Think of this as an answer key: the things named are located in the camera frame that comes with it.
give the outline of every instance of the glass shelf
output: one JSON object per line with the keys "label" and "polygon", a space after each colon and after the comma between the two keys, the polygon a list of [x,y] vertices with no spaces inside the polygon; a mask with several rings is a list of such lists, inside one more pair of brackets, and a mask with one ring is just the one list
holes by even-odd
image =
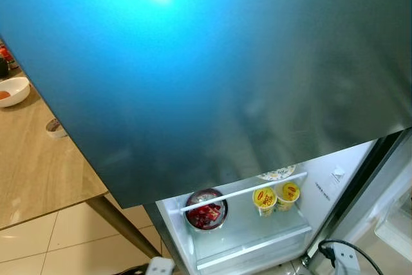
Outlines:
{"label": "glass shelf", "polygon": [[254,177],[250,177],[250,178],[246,178],[244,180],[240,180],[238,182],[234,182],[231,184],[227,184],[227,185],[221,185],[218,187],[215,187],[215,189],[217,189],[218,191],[220,191],[221,193],[223,193],[223,196],[217,197],[217,198],[213,198],[207,201],[203,201],[197,204],[193,204],[190,206],[185,206],[186,201],[188,199],[188,197],[191,195],[191,193],[189,194],[183,194],[179,197],[177,197],[178,201],[179,201],[179,205],[180,205],[180,212],[184,213],[185,211],[190,211],[191,209],[195,209],[198,207],[201,207],[203,205],[207,205],[210,203],[214,203],[217,201],[221,201],[224,199],[229,199],[235,196],[240,196],[240,195],[248,195],[248,193],[250,193],[250,202],[252,201],[252,192],[255,191],[256,189],[259,188],[263,188],[263,187],[269,187],[269,186],[274,186],[276,184],[280,184],[280,183],[285,183],[285,182],[290,182],[290,181],[294,181],[297,185],[301,185],[302,180],[307,176],[307,172],[300,172],[300,173],[294,173],[292,175],[290,175],[288,178],[282,179],[282,180],[276,180],[276,181],[267,181],[267,180],[263,180],[261,178],[258,178],[256,176]]}
{"label": "glass shelf", "polygon": [[252,193],[234,196],[227,203],[229,211],[221,228],[196,232],[188,224],[199,270],[275,243],[287,246],[291,238],[312,230],[296,206],[287,212],[260,217]]}

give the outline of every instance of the black cable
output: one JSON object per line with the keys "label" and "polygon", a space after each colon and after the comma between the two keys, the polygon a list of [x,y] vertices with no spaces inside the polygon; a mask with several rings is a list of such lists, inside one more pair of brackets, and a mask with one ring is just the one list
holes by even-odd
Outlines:
{"label": "black cable", "polygon": [[351,244],[349,242],[346,242],[346,241],[336,240],[336,239],[331,238],[329,240],[320,241],[319,244],[317,245],[317,248],[323,254],[324,254],[324,248],[322,248],[322,246],[326,243],[341,243],[343,245],[346,245],[346,246],[349,246],[349,247],[355,249],[357,252],[359,252],[361,255],[363,255],[372,264],[373,268],[378,272],[379,275],[384,275],[384,273],[382,273],[382,271],[377,266],[377,264],[375,262],[373,262],[373,260],[366,254],[366,252],[364,252],[362,249],[358,248],[357,246],[354,246],[353,244]]}

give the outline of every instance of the yellow cup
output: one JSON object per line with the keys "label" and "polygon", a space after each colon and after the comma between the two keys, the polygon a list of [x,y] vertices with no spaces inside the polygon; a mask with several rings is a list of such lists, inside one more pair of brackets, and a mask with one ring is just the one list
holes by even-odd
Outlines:
{"label": "yellow cup", "polygon": [[253,203],[263,217],[270,216],[273,213],[277,201],[277,195],[270,187],[257,189],[253,192]]}
{"label": "yellow cup", "polygon": [[295,183],[287,182],[276,186],[276,193],[276,210],[285,212],[289,211],[296,200],[299,199],[301,191]]}

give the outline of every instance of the white bowl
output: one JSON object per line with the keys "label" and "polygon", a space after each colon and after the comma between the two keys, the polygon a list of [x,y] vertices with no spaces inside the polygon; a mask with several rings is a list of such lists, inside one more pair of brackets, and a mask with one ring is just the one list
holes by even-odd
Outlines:
{"label": "white bowl", "polygon": [[30,93],[30,84],[26,77],[14,77],[0,82],[0,91],[7,91],[10,96],[0,99],[0,108],[22,102]]}

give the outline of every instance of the red food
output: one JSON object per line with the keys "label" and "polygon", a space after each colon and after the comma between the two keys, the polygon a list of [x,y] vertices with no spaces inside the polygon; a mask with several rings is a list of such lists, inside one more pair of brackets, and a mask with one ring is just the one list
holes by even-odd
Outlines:
{"label": "red food", "polygon": [[204,228],[210,225],[212,221],[218,219],[221,206],[211,203],[189,211],[189,221],[197,228]]}

